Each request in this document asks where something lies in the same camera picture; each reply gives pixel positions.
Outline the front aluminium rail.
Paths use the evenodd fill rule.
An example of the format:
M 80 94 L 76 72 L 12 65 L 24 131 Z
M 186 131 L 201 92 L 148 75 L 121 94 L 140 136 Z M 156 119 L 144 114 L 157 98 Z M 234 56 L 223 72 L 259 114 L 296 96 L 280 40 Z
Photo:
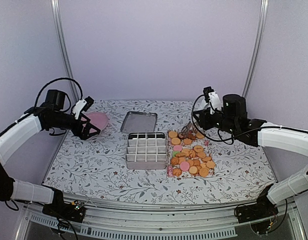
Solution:
M 29 204 L 21 209 L 17 240 L 305 240 L 293 199 L 278 204 L 278 214 L 239 221 L 250 202 L 198 205 L 145 204 L 66 194 L 66 202 L 85 208 L 81 223 L 67 227 Z

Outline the orange round cookie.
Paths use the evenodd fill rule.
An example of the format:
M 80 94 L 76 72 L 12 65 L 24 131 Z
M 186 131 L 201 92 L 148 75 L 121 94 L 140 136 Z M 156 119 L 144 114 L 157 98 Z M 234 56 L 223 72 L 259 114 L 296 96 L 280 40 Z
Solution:
M 203 139 L 205 136 L 202 133 L 200 133 L 200 132 L 196 132 L 195 137 L 197 139 Z

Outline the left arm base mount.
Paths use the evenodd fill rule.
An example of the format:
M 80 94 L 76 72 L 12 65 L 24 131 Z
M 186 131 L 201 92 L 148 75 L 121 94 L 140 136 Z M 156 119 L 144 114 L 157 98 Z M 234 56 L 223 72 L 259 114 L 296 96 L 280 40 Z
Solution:
M 51 204 L 44 204 L 42 213 L 51 217 L 82 223 L 86 214 L 86 208 L 84 206 L 65 203 L 60 198 L 54 199 Z

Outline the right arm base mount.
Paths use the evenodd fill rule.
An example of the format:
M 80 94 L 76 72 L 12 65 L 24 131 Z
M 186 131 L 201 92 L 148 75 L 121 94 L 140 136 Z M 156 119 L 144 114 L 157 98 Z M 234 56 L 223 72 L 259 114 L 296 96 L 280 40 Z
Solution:
M 273 220 L 253 223 L 251 229 L 258 235 L 266 235 L 274 225 L 274 221 L 279 213 L 276 205 L 268 200 L 258 200 L 254 204 L 240 204 L 234 209 L 234 215 L 239 223 L 252 222 L 264 218 L 273 217 Z

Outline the chocolate donut cookie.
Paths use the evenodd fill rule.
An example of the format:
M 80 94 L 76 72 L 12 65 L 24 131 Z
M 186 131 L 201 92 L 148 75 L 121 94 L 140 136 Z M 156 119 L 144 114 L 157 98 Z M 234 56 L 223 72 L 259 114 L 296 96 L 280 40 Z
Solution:
M 185 137 L 182 133 L 179 133 L 179 134 L 178 134 L 178 138 L 181 139 L 181 140 L 183 140 L 183 139 L 185 139 L 186 137 Z

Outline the metal divided cookie tin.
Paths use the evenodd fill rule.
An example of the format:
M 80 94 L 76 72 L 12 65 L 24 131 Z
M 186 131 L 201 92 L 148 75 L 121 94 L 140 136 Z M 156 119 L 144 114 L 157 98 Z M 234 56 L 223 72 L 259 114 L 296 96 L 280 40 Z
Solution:
M 130 170 L 164 170 L 167 167 L 167 138 L 163 132 L 132 132 L 125 154 Z

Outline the floral cookie tray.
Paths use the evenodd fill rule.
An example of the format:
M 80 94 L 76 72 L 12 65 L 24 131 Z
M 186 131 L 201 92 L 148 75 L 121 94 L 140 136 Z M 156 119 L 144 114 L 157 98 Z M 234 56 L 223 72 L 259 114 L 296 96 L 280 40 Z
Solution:
M 180 131 L 169 130 L 167 132 L 167 176 L 177 179 L 207 178 L 214 175 L 216 163 L 209 150 L 209 141 L 205 138 L 198 139 L 196 135 L 189 134 L 185 139 L 178 138 Z M 182 151 L 173 151 L 176 145 L 182 146 Z M 181 162 L 188 162 L 188 171 L 182 171 L 179 177 L 173 176 L 172 170 L 180 169 Z

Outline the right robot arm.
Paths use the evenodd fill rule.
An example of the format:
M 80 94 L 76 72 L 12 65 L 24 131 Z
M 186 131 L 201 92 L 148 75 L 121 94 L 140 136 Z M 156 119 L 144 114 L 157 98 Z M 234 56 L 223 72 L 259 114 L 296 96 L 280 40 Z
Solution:
M 249 119 L 246 100 L 238 94 L 219 98 L 216 92 L 202 95 L 204 106 L 191 110 L 191 120 L 199 133 L 216 128 L 253 147 L 271 147 L 308 157 L 308 130 L 277 125 L 262 119 Z M 263 218 L 272 206 L 308 191 L 308 165 L 290 177 L 273 183 L 259 194 L 252 213 Z

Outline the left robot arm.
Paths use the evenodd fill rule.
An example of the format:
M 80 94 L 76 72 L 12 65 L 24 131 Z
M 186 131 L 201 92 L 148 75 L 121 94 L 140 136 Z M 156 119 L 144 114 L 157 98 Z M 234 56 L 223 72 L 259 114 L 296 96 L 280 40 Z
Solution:
M 10 157 L 31 137 L 43 130 L 70 130 L 81 140 L 87 140 L 101 131 L 91 123 L 84 112 L 94 103 L 91 97 L 80 99 L 66 113 L 65 98 L 68 95 L 60 90 L 47 91 L 45 101 L 40 106 L 28 109 L 18 120 L 0 134 L 0 201 L 18 200 L 48 205 L 57 216 L 68 213 L 68 205 L 63 201 L 63 193 L 57 189 L 16 180 L 4 169 Z

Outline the metal tin lid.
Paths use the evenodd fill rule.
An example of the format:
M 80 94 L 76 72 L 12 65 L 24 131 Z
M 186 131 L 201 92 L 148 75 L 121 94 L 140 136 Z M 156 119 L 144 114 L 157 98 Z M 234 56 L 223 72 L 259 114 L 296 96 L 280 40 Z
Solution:
M 152 112 L 129 111 L 120 128 L 122 133 L 153 132 L 158 115 Z

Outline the pink round cookie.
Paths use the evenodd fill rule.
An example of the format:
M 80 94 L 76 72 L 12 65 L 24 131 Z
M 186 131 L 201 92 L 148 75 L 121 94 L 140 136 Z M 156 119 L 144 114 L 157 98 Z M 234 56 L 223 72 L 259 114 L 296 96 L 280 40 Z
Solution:
M 187 162 L 187 161 L 183 161 L 179 164 L 179 168 L 183 171 L 183 172 L 187 172 L 190 169 L 191 165 Z

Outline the pink plate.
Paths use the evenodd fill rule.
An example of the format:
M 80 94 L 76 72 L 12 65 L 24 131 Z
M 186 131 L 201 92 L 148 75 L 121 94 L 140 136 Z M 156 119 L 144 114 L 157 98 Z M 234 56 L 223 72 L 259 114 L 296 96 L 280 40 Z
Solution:
M 101 132 L 109 123 L 109 117 L 103 112 L 93 111 L 87 113 L 85 116 L 90 120 L 90 123 L 97 127 Z

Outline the swirl butter cookie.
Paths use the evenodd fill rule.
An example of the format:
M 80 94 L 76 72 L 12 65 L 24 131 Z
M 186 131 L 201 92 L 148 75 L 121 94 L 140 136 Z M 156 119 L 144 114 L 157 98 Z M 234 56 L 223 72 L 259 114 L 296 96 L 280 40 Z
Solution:
M 172 170 L 172 175 L 175 176 L 175 177 L 181 176 L 182 173 L 183 173 L 183 171 L 180 168 L 174 168 Z

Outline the metal tongs white handle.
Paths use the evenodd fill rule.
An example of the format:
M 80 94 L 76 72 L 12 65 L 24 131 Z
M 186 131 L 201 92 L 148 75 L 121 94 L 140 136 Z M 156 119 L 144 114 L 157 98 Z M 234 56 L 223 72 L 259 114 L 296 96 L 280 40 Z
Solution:
M 185 138 L 187 138 L 189 134 L 196 135 L 196 133 L 197 129 L 191 121 L 189 121 L 180 131 L 180 134 Z

